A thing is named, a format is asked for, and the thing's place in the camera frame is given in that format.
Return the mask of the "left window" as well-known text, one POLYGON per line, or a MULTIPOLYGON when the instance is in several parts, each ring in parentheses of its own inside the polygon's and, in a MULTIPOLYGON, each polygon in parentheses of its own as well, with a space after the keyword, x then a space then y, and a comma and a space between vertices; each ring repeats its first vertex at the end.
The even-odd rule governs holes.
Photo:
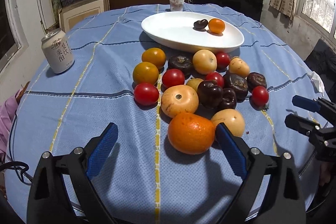
POLYGON ((28 46, 17 0, 1 0, 1 72, 28 46))

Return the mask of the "white paper cup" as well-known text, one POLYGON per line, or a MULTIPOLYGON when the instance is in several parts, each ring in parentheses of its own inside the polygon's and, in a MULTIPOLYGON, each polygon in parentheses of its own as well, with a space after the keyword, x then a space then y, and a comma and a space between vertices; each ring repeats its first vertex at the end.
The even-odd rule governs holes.
POLYGON ((183 11, 185 0, 169 0, 170 11, 183 11))

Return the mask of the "dark mangosteen back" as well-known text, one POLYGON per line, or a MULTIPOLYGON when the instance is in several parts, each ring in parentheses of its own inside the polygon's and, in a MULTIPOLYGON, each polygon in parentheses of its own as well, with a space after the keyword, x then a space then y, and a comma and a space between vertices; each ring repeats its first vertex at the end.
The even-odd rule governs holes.
POLYGON ((185 76, 189 76, 194 70, 193 62, 191 61, 191 59, 182 55, 170 57, 168 60, 168 68, 178 69, 183 72, 185 76))

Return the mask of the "framed picture cardboard box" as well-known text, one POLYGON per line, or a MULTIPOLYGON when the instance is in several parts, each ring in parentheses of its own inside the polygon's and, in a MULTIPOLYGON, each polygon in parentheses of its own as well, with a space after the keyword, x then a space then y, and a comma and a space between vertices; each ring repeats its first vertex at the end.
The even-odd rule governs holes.
POLYGON ((68 32, 77 23, 89 16, 109 10, 109 0, 82 0, 59 10, 59 26, 68 32))

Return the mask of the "spotted pale pear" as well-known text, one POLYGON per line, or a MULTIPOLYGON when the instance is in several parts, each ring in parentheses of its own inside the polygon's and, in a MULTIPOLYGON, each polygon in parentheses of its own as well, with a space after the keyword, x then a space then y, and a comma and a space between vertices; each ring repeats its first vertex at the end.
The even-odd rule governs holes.
POLYGON ((241 77, 246 78, 250 73, 250 68, 248 64, 242 60, 240 57, 232 57, 229 65, 228 65, 229 73, 233 73, 239 75, 241 77))

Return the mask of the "white oval plate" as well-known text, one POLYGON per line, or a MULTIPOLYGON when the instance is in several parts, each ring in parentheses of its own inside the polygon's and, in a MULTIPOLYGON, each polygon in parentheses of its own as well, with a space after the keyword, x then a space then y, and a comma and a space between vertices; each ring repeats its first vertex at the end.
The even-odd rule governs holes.
POLYGON ((197 20, 211 20, 210 15, 187 11, 162 12, 148 16, 141 22, 143 32, 160 45, 174 50, 195 53, 209 50, 213 53, 230 53, 244 43, 244 35, 234 25, 225 22, 221 34, 213 34, 206 27, 194 28, 197 20))

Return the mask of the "red cherry tomato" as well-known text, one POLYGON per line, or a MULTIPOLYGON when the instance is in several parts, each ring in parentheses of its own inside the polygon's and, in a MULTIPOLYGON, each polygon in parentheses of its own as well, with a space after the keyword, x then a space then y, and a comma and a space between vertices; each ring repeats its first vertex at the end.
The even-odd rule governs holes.
POLYGON ((134 99, 142 106, 155 105, 159 99, 159 91, 150 83, 141 83, 134 89, 134 99))
POLYGON ((214 80, 214 81, 217 82, 217 84, 218 84, 221 88, 224 87, 224 78, 223 78, 223 76, 222 76, 220 73, 218 73, 218 72, 211 72, 211 73, 207 74, 206 77, 205 77, 205 80, 207 80, 207 81, 214 80))
POLYGON ((257 86, 252 91, 252 102, 257 107, 263 107, 269 101, 269 93, 263 86, 257 86))
POLYGON ((185 75, 179 69, 168 69, 162 77, 162 84, 165 88, 183 85, 184 83, 185 75))
POLYGON ((231 61, 230 55, 225 52, 218 52, 216 54, 216 58, 217 58, 217 69, 218 70, 226 69, 226 67, 228 67, 231 61))

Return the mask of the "large pale yellow apple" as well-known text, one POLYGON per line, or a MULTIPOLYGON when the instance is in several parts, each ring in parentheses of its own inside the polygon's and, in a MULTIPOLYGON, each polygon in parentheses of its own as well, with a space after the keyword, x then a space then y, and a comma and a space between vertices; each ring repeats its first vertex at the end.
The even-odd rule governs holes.
POLYGON ((199 50, 193 55, 193 66, 201 75, 207 75, 216 71, 217 58, 209 50, 199 50))

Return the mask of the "dark purple plum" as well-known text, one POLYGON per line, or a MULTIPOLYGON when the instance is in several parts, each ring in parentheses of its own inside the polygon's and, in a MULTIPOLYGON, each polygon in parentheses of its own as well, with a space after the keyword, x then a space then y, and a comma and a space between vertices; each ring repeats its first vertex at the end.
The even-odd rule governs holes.
POLYGON ((237 104, 236 93, 231 88, 223 89, 223 97, 218 106, 221 110, 235 109, 237 104))
POLYGON ((197 88, 199 102, 207 108, 218 107, 223 98, 223 88, 216 80, 202 81, 197 88))

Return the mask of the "crumpled white tissue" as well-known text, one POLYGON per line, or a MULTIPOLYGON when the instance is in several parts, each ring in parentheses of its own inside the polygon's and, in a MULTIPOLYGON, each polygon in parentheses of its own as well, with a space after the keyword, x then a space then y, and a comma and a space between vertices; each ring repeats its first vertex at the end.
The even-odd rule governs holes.
POLYGON ((315 71, 312 71, 308 73, 307 75, 309 76, 315 91, 318 93, 321 93, 324 96, 325 85, 321 77, 319 76, 319 74, 317 74, 315 71))

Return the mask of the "red cherry tomato back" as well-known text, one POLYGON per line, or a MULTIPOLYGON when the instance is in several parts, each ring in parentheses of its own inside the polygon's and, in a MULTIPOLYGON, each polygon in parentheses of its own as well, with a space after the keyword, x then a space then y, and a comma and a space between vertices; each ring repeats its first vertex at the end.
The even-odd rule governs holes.
POLYGON ((217 69, 218 70, 226 69, 226 67, 228 67, 231 61, 230 55, 225 52, 218 52, 216 54, 216 58, 217 58, 217 69))

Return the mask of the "yellow orange tomato front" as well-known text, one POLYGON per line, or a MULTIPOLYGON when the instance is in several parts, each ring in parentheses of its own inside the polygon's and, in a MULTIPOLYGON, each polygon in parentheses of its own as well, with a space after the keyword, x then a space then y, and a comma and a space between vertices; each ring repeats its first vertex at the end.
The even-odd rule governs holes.
POLYGON ((149 83, 155 85, 159 77, 158 68, 150 62, 141 62, 133 70, 133 81, 136 85, 149 83))

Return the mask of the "pale yellow pear front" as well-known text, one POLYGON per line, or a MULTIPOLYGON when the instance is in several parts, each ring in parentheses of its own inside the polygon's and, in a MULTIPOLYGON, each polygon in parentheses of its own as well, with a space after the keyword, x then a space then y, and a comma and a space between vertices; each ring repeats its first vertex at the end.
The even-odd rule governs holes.
POLYGON ((235 109, 221 110, 211 118, 211 121, 215 126, 224 123, 232 135, 236 137, 242 137, 245 132, 245 120, 235 109))

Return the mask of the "large orange mandarin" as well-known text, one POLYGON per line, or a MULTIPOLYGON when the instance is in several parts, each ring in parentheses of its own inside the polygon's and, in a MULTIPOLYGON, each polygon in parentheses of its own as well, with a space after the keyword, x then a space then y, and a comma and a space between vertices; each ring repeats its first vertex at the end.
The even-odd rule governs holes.
POLYGON ((205 153, 215 140, 214 124, 199 115, 181 113, 169 123, 167 137, 179 152, 188 155, 205 153))
POLYGON ((209 21, 209 30, 213 34, 222 34, 226 28, 225 23, 221 19, 213 18, 209 21))

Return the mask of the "small yellow brown pear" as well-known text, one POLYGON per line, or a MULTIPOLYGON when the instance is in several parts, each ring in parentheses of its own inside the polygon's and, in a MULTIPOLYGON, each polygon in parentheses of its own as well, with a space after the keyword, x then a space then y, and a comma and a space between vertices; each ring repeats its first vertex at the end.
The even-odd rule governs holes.
POLYGON ((203 79, 200 78, 193 78, 193 79, 189 79, 186 83, 187 86, 193 88, 196 92, 198 90, 198 86, 199 84, 203 82, 203 79))

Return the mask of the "white beverage can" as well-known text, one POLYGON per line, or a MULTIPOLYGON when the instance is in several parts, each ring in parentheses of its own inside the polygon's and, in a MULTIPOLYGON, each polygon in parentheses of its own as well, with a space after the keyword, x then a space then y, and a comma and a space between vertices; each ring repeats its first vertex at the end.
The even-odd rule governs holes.
POLYGON ((41 48, 55 74, 67 71, 74 64, 74 55, 68 44, 66 33, 61 28, 46 34, 41 39, 41 48))

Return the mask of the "yellow orange tomato back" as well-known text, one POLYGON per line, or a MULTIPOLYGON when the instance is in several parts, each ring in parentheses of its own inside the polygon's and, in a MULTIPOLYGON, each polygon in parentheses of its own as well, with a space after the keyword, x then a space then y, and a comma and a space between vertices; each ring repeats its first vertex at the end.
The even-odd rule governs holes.
POLYGON ((160 48, 149 48, 142 54, 141 60, 143 62, 152 63, 160 70, 165 65, 166 54, 160 48))

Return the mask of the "yellow orange tomato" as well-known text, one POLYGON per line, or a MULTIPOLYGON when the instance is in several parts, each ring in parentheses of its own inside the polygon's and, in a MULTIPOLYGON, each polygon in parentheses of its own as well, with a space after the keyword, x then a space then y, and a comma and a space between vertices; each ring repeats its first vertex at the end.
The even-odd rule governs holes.
POLYGON ((152 63, 160 70, 165 65, 166 54, 160 48, 149 48, 142 54, 141 60, 143 62, 152 63))
POLYGON ((136 85, 149 83, 155 85, 159 77, 158 68, 150 62, 141 62, 133 70, 133 81, 136 85))

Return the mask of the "blue checked tablecloth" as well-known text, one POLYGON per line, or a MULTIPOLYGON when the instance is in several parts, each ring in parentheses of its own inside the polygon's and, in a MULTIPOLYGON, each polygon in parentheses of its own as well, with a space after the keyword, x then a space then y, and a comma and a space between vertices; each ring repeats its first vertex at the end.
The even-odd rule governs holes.
MULTIPOLYGON (((60 75, 47 63, 37 70, 18 107, 7 160, 25 162, 33 175, 43 152, 68 154, 113 122, 117 142, 92 182, 114 217, 133 223, 215 223, 241 179, 220 149, 195 156, 178 152, 167 139, 169 118, 157 106, 139 107, 133 98, 133 69, 143 52, 155 47, 141 22, 167 10, 167 5, 131 6, 76 24, 67 33, 74 65, 60 75)), ((295 95, 318 97, 310 69, 290 46, 243 14, 216 5, 187 5, 186 11, 220 18, 243 33, 244 43, 233 55, 263 74, 269 89, 267 111, 249 101, 237 105, 245 120, 243 138, 267 155, 293 155, 309 206, 320 164, 308 138, 284 120, 295 113, 328 125, 291 102, 295 95)))

